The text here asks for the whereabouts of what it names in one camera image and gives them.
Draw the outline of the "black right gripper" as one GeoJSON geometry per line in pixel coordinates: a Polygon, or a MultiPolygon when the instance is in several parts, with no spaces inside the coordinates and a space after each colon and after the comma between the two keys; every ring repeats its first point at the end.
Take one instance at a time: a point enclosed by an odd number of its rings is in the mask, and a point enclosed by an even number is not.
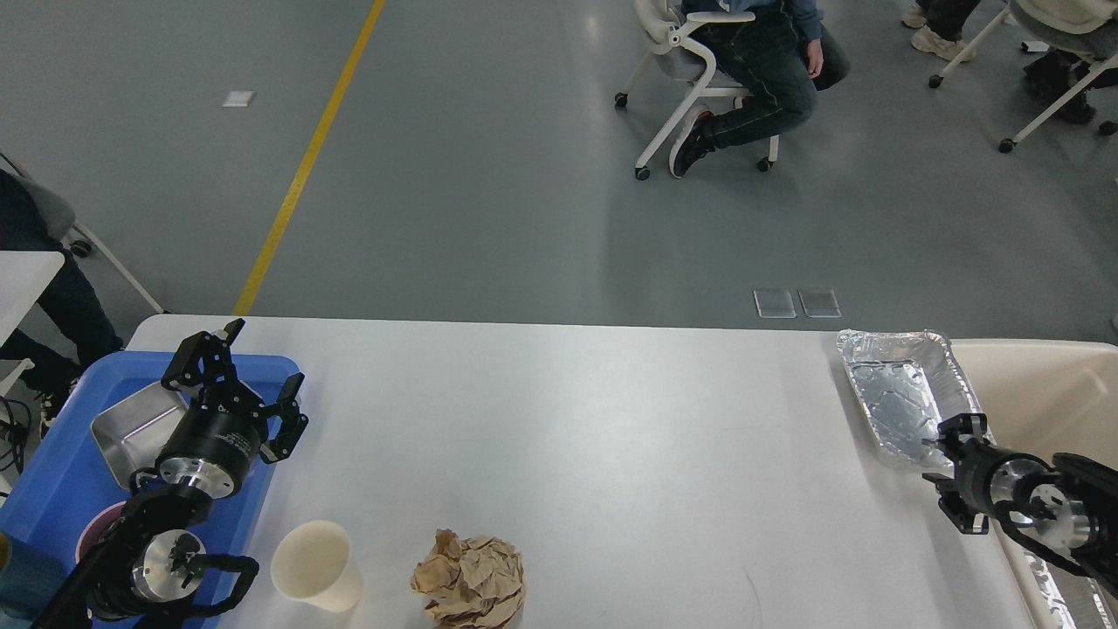
{"type": "Polygon", "coordinates": [[[937,426],[934,438],[921,440],[955,463],[955,480],[941,473],[923,473],[934,483],[938,507],[963,535],[987,535],[996,501],[991,498],[993,474],[1014,459],[1014,451],[991,445],[985,413],[959,413],[937,426]]]}

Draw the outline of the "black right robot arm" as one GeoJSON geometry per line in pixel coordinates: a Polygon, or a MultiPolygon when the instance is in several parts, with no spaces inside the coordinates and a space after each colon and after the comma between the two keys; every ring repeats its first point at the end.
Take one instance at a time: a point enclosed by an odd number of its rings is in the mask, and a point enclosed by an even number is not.
{"type": "Polygon", "coordinates": [[[986,414],[955,414],[922,440],[953,465],[951,475],[922,475],[939,509],[964,535],[985,535],[997,522],[1018,546],[1115,595],[1117,473],[1084,455],[1055,452],[1046,463],[995,445],[987,426],[986,414]]]}

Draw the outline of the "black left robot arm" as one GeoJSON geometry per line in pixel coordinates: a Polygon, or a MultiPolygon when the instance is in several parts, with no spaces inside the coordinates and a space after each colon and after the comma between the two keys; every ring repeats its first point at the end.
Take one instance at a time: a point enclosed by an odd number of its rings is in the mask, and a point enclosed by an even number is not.
{"type": "Polygon", "coordinates": [[[140,628],[180,628],[240,604],[259,563],[208,552],[191,527],[244,488],[254,463],[287,459],[307,427],[297,401],[302,374],[287,377],[272,403],[240,381],[231,346],[245,323],[184,339],[157,385],[108,409],[114,427],[131,411],[152,460],[127,473],[122,513],[34,618],[35,628],[131,618],[140,628]]]}

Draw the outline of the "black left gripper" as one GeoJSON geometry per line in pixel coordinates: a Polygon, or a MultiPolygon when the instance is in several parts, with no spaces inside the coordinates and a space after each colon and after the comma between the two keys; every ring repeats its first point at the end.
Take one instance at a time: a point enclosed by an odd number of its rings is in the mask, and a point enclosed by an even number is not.
{"type": "Polygon", "coordinates": [[[231,358],[231,344],[245,323],[233,320],[216,333],[200,331],[184,339],[161,378],[163,389],[180,391],[189,406],[157,454],[157,474],[172,485],[203,490],[211,499],[239,493],[257,454],[263,463],[288,459],[310,425],[297,398],[303,373],[288,377],[280,397],[260,406],[256,418],[247,414],[247,387],[231,358]],[[280,430],[268,438],[267,421],[274,417],[280,418],[280,430]]]}

